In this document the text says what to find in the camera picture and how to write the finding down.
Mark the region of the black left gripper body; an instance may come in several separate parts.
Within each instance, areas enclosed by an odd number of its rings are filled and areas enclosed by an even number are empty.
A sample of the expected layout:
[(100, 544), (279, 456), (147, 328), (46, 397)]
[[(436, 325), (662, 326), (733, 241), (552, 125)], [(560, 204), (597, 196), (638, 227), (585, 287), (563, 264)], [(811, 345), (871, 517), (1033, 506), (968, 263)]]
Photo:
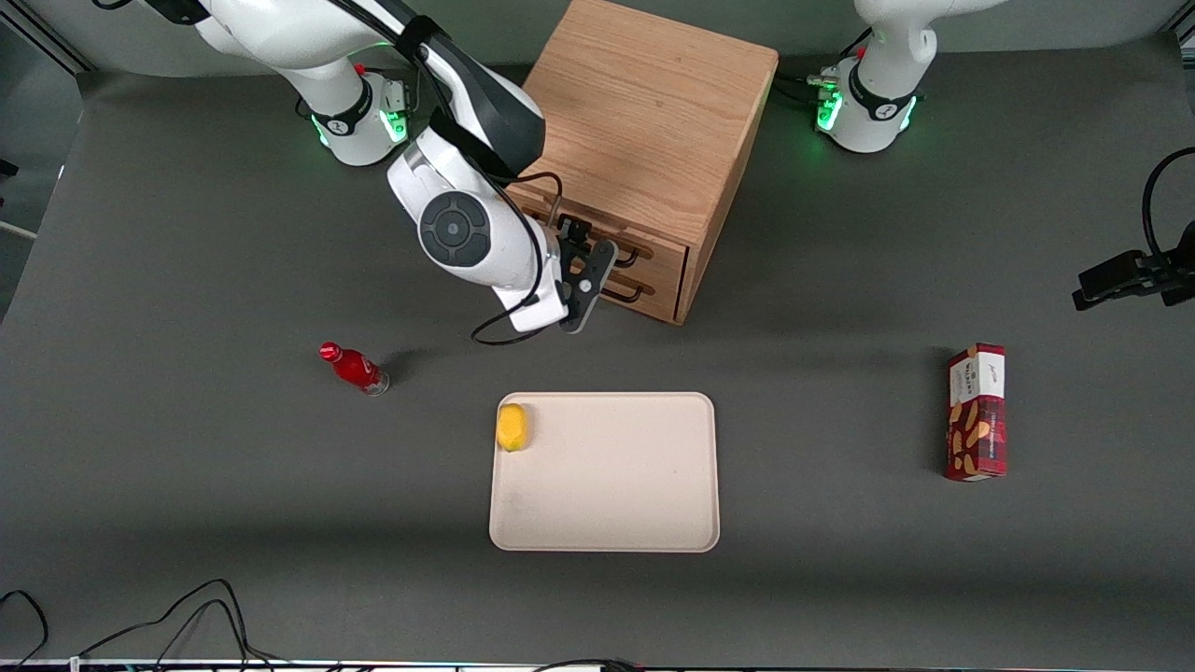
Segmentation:
[(1168, 307), (1194, 298), (1194, 221), (1187, 224), (1177, 246), (1169, 251), (1162, 251), (1153, 236), (1153, 253), (1165, 276), (1165, 287), (1160, 291), (1162, 303)]

